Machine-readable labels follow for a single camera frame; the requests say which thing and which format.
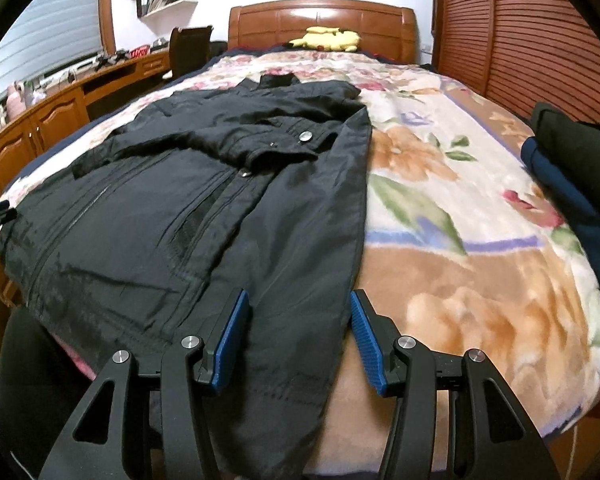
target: bed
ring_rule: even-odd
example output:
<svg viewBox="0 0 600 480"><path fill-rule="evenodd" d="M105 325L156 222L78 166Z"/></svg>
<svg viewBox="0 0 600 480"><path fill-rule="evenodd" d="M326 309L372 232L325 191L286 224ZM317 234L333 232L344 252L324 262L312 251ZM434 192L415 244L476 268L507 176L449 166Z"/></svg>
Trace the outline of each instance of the bed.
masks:
<svg viewBox="0 0 600 480"><path fill-rule="evenodd" d="M357 31L369 55L298 49L232 55L234 48L285 43L312 25ZM83 128L27 167L2 198L17 205L174 91L229 88L263 73L349 81L362 90L374 126L358 287L377 312L433 350L483 349L541 434L558 435L600 398L595 275L573 232L523 169L520 147L531 130L459 82L414 65L415 38L413 11L382 4L284 0L235 7L228 56ZM349 334L305 472L377 471L393 407L368 386ZM446 463L447 426L441 394L437 470Z"/></svg>

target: wooden desk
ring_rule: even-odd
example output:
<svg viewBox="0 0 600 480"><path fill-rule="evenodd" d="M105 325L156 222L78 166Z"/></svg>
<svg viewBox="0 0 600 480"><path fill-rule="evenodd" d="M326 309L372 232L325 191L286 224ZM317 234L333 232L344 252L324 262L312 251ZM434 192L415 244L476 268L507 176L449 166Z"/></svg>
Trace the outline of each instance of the wooden desk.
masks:
<svg viewBox="0 0 600 480"><path fill-rule="evenodd" d="M81 76L28 108L0 131L0 195L37 156L90 121L158 88L169 69L169 52L162 50ZM7 300L17 294L1 264L0 292Z"/></svg>

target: window blind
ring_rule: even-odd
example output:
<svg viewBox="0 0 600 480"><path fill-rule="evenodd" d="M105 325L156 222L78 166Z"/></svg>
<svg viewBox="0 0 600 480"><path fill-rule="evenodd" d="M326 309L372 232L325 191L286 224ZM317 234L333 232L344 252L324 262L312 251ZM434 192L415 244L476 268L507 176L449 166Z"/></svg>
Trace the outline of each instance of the window blind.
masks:
<svg viewBox="0 0 600 480"><path fill-rule="evenodd" d="M101 48L98 0L33 0L0 42L0 99L10 83Z"/></svg>

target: pink bottle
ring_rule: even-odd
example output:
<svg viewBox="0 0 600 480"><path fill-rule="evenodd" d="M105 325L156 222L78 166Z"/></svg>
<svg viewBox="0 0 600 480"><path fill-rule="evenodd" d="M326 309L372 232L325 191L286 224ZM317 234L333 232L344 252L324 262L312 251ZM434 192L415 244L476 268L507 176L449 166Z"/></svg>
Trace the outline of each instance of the pink bottle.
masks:
<svg viewBox="0 0 600 480"><path fill-rule="evenodd" d="M24 102L22 83L15 82L7 87L7 119L13 121L27 109Z"/></svg>

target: folded clothes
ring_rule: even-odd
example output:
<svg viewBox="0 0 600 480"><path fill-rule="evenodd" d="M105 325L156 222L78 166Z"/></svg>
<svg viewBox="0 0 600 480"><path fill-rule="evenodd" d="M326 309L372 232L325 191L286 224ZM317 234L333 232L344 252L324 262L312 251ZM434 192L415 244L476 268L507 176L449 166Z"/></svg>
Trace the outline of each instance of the folded clothes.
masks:
<svg viewBox="0 0 600 480"><path fill-rule="evenodd" d="M600 128L574 122L546 103L534 108L531 128L542 152L600 213Z"/></svg>
<svg viewBox="0 0 600 480"><path fill-rule="evenodd" d="M520 158L536 179L551 192L555 205L587 253L600 286L600 213L565 173L538 149L538 144L535 137L529 137L522 145Z"/></svg>

